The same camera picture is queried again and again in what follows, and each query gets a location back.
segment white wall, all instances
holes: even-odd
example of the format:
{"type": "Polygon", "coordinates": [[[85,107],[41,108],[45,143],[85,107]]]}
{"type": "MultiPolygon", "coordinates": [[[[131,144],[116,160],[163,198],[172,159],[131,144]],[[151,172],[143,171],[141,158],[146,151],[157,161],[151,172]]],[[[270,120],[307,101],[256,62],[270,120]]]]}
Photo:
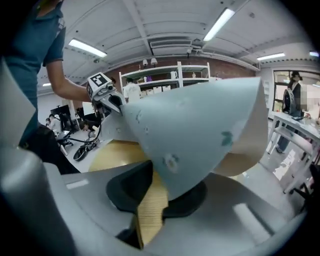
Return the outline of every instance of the white wall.
{"type": "Polygon", "coordinates": [[[55,109],[58,105],[62,106],[62,98],[54,93],[38,96],[38,120],[41,124],[46,124],[46,119],[51,114],[50,110],[55,109]]]}
{"type": "Polygon", "coordinates": [[[296,64],[281,65],[280,62],[275,62],[274,65],[271,64],[268,67],[262,67],[261,70],[256,73],[256,76],[261,77],[262,83],[264,81],[269,82],[268,117],[272,119],[273,119],[272,108],[274,104],[274,91],[275,91],[274,71],[277,71],[277,70],[298,70],[298,71],[320,72],[318,63],[311,62],[311,61],[305,62],[304,65],[296,65],[296,64]]]}

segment white table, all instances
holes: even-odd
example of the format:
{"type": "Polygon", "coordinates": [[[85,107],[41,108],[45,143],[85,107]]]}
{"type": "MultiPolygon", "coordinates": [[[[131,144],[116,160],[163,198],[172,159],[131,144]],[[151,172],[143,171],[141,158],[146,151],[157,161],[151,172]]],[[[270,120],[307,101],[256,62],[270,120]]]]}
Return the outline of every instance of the white table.
{"type": "Polygon", "coordinates": [[[73,118],[71,118],[71,121],[73,121],[73,120],[75,120],[75,121],[76,121],[76,124],[78,125],[78,127],[79,127],[79,131],[80,131],[81,129],[80,129],[80,124],[79,124],[78,119],[80,119],[80,117],[79,117],[79,116],[78,116],[78,117],[73,117],[73,118]]]}
{"type": "MultiPolygon", "coordinates": [[[[305,119],[300,120],[300,121],[296,121],[290,115],[288,115],[286,113],[282,113],[282,112],[272,112],[272,114],[274,115],[274,118],[273,118],[271,131],[268,136],[268,144],[269,144],[271,137],[275,131],[277,121],[279,121],[279,127],[281,127],[282,123],[284,123],[288,126],[293,127],[294,129],[298,130],[299,132],[304,134],[306,137],[308,137],[314,141],[314,147],[313,147],[314,149],[313,149],[313,154],[311,156],[311,159],[308,161],[308,163],[305,164],[305,166],[302,170],[298,171],[298,173],[297,173],[297,175],[295,175],[293,181],[283,191],[284,193],[287,193],[295,187],[296,183],[302,178],[304,173],[309,169],[312,160],[317,156],[318,149],[320,146],[320,131],[319,131],[319,127],[317,127],[316,125],[313,126],[312,124],[306,124],[305,119]]],[[[271,145],[271,150],[272,150],[273,146],[275,145],[276,140],[277,140],[277,138],[274,139],[274,141],[271,145]]]]}

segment white floor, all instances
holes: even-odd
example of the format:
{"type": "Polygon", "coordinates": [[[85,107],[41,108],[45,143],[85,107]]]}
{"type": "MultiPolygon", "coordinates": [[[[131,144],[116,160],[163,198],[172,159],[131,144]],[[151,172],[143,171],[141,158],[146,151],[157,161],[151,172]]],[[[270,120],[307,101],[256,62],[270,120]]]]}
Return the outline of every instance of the white floor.
{"type": "MultiPolygon", "coordinates": [[[[71,135],[72,138],[78,140],[86,140],[87,133],[78,131],[71,135]]],[[[107,141],[99,144],[98,147],[90,151],[82,161],[75,161],[73,159],[75,152],[83,144],[82,142],[73,141],[74,145],[68,145],[66,151],[68,152],[67,159],[81,172],[88,172],[89,166],[94,160],[99,148],[107,144],[107,141]]],[[[294,194],[284,194],[283,190],[292,181],[291,174],[297,171],[299,158],[302,151],[290,143],[285,151],[285,154],[278,154],[274,150],[271,155],[265,153],[259,163],[250,168],[243,174],[236,177],[236,180],[252,190],[262,199],[277,208],[283,213],[288,220],[292,219],[299,213],[303,205],[303,199],[294,194]]]]}

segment teal shirt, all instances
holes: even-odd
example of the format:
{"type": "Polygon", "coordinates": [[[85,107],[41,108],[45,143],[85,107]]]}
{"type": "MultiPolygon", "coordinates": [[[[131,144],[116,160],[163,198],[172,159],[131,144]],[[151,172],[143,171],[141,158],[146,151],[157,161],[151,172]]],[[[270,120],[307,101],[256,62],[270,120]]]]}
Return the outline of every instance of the teal shirt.
{"type": "Polygon", "coordinates": [[[58,3],[54,10],[42,17],[37,17],[38,10],[34,8],[4,56],[18,86],[36,109],[20,144],[38,127],[37,75],[41,65],[63,60],[66,28],[61,5],[62,2],[58,3]]]}

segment fluorescent light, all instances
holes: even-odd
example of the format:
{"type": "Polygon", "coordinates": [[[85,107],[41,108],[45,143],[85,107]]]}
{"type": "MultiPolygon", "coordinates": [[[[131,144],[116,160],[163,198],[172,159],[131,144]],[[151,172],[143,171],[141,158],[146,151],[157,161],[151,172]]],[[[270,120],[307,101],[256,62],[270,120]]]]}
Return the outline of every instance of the fluorescent light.
{"type": "Polygon", "coordinates": [[[98,50],[98,49],[96,49],[96,48],[94,48],[94,47],[92,47],[92,46],[90,46],[90,45],[88,45],[88,44],[86,44],[84,42],[80,42],[80,41],[78,41],[76,39],[72,39],[70,41],[69,45],[73,46],[73,47],[76,47],[76,48],[79,48],[81,50],[84,50],[86,52],[92,53],[94,55],[97,55],[97,56],[99,56],[101,58],[104,58],[104,57],[107,56],[107,54],[105,52],[100,51],[100,50],[98,50]]]}
{"type": "Polygon", "coordinates": [[[234,14],[235,12],[233,10],[225,9],[208,34],[206,34],[203,41],[210,41],[234,14]]]}
{"type": "Polygon", "coordinates": [[[319,57],[319,53],[316,51],[310,51],[311,56],[319,57]]]}
{"type": "Polygon", "coordinates": [[[282,53],[272,54],[272,55],[268,55],[268,56],[264,56],[264,57],[259,57],[256,59],[258,61],[263,61],[263,60],[267,60],[267,59],[273,59],[273,58],[284,57],[284,56],[286,56],[286,55],[282,52],[282,53]]]}

